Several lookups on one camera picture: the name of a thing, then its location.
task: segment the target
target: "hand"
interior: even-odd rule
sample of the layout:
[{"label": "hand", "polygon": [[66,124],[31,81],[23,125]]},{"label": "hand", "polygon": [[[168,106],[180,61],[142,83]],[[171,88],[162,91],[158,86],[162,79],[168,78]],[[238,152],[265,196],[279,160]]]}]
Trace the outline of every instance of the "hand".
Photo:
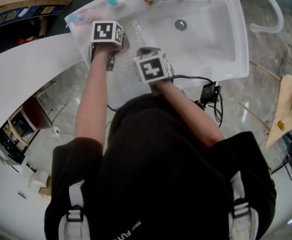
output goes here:
[{"label": "hand", "polygon": [[99,43],[97,45],[95,55],[105,54],[105,55],[109,56],[115,50],[115,48],[116,48],[116,46],[113,43]]}]

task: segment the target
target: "curved white counter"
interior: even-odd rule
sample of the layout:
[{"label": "curved white counter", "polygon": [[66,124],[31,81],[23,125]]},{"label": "curved white counter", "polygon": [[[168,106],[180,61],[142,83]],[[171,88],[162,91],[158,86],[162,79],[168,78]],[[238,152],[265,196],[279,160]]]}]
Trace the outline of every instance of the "curved white counter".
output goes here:
[{"label": "curved white counter", "polygon": [[44,84],[82,60],[71,33],[32,41],[0,54],[0,127]]}]

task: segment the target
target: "white backpack strap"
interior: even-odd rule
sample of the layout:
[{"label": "white backpack strap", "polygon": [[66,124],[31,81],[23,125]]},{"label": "white backpack strap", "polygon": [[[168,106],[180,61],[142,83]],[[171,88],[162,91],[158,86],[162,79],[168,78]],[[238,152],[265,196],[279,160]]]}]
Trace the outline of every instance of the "white backpack strap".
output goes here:
[{"label": "white backpack strap", "polygon": [[83,213],[84,199],[81,186],[84,180],[69,187],[69,199],[72,209],[65,214],[58,227],[59,240],[90,240],[90,228]]},{"label": "white backpack strap", "polygon": [[258,230],[258,213],[245,201],[245,189],[238,171],[230,180],[233,191],[233,212],[228,214],[229,239],[255,240]]}]

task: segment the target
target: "person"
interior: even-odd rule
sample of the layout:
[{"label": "person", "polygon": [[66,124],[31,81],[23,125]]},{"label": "person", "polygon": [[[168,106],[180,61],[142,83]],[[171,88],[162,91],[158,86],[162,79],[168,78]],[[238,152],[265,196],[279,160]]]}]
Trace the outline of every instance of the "person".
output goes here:
[{"label": "person", "polygon": [[[240,217],[234,203],[243,200],[249,204],[244,215],[257,214],[250,235],[260,239],[273,220],[276,191],[253,134],[225,139],[171,81],[156,83],[162,95],[146,94],[118,109],[103,155],[106,67],[113,50],[111,44],[96,48],[74,140],[53,151],[46,238],[66,239],[67,230],[71,235],[64,222],[78,222],[70,214],[79,209],[90,239],[230,239],[233,219]],[[244,186],[241,198],[233,189],[236,175],[236,184]],[[80,186],[80,206],[71,186]],[[240,230],[235,228],[240,239],[252,239],[242,238]]]}]

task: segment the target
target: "white sink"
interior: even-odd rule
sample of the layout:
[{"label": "white sink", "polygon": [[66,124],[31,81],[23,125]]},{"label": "white sink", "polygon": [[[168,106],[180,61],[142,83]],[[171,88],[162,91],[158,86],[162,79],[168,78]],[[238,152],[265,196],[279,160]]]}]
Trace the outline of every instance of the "white sink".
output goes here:
[{"label": "white sink", "polygon": [[[179,74],[236,60],[232,22],[225,2],[184,1],[134,16],[146,45],[165,51]],[[178,30],[176,20],[184,20],[186,29]]]},{"label": "white sink", "polygon": [[[239,0],[168,0],[149,6],[143,0],[126,0],[118,11],[108,7],[108,0],[95,0],[74,13],[92,8],[103,20],[116,20],[130,42],[127,52],[115,58],[113,72],[107,73],[108,102],[119,107],[126,101],[149,93],[139,82],[132,59],[141,47],[162,49],[175,74],[208,77],[214,81],[246,77],[249,73],[247,34]],[[184,20],[185,30],[175,27]],[[92,25],[69,28],[78,48],[90,66],[88,50]],[[177,79],[180,89],[203,84],[201,80]]]}]

